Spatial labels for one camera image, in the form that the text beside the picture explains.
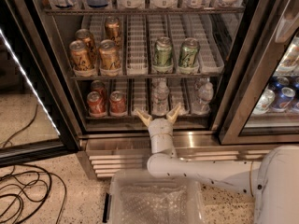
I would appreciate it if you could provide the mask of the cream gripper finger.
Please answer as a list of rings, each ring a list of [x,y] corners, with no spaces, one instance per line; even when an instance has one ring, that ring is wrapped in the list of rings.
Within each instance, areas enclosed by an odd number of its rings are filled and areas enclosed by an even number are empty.
[[[177,103],[175,107],[166,114],[166,119],[170,123],[174,124],[176,122],[180,108],[181,108],[181,103]]]
[[[152,116],[149,115],[147,112],[144,112],[142,110],[137,109],[136,114],[138,115],[138,117],[142,120],[142,122],[149,127],[151,122],[152,122]]]

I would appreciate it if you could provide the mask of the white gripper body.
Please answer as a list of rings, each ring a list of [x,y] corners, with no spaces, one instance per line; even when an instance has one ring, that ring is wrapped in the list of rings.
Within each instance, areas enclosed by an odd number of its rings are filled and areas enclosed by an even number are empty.
[[[158,134],[172,135],[173,124],[167,119],[155,119],[150,123],[148,131],[150,137],[153,137],[154,135]]]

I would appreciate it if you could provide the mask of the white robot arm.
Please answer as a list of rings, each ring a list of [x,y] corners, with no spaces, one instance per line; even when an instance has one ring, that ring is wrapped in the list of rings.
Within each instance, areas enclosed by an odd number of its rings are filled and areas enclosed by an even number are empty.
[[[276,147],[262,161],[187,161],[173,145],[173,125],[180,106],[164,118],[135,112],[148,127],[149,173],[157,178],[186,178],[249,194],[255,198],[254,224],[299,224],[299,147]]]

